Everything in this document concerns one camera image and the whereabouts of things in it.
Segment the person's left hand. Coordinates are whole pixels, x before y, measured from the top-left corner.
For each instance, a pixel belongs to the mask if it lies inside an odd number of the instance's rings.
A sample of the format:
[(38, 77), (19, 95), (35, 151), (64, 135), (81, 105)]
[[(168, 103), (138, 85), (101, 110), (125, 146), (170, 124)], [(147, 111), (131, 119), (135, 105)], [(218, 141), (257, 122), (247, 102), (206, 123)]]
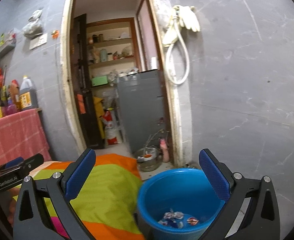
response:
[(14, 197), (19, 195), (20, 188), (14, 187), (8, 191), (0, 192), (0, 210), (4, 207), (4, 214), (11, 226), (14, 223), (14, 213), (16, 207), (16, 200)]

